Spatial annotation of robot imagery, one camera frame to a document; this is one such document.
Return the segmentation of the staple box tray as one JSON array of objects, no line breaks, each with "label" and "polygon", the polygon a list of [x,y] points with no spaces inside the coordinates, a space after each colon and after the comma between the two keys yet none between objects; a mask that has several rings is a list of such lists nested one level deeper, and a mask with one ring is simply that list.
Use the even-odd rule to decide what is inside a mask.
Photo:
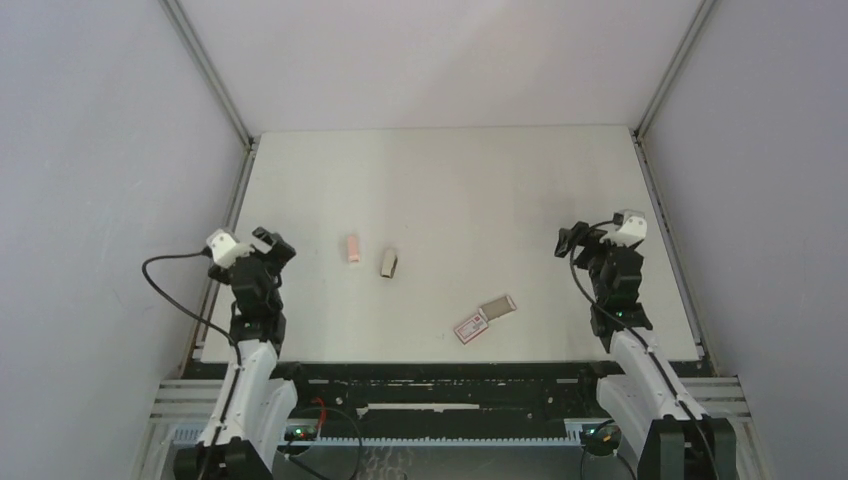
[{"label": "staple box tray", "polygon": [[502,295],[494,300],[491,300],[478,308],[478,313],[487,322],[497,320],[512,314],[517,310],[517,306],[510,295]]}]

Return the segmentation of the red white staple box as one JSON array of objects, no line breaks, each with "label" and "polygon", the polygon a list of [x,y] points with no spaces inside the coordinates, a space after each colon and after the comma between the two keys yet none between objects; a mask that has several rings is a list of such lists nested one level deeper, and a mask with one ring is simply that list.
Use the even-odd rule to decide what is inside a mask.
[{"label": "red white staple box", "polygon": [[480,311],[456,325],[453,332],[457,339],[466,345],[489,328],[488,318]]}]

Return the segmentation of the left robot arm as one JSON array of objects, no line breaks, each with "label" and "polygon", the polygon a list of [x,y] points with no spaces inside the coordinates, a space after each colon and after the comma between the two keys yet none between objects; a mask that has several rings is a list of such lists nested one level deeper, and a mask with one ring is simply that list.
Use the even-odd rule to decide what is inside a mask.
[{"label": "left robot arm", "polygon": [[242,242],[219,229],[207,240],[210,278],[230,288],[232,357],[213,411],[195,444],[177,451],[177,479],[270,479],[284,424],[311,407],[311,388],[274,379],[285,337],[281,272],[295,249],[262,227]]}]

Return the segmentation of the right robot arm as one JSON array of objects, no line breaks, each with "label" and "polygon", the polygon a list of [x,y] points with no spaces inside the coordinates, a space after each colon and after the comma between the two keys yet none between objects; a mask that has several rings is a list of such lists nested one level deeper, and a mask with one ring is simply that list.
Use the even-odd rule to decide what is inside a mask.
[{"label": "right robot arm", "polygon": [[593,335],[620,368],[583,383],[578,402],[592,416],[608,414],[585,438],[588,454],[609,452],[635,479],[734,479],[737,437],[730,422],[710,414],[661,351],[640,302],[647,222],[617,214],[593,225],[562,228],[554,249],[588,301]]}]

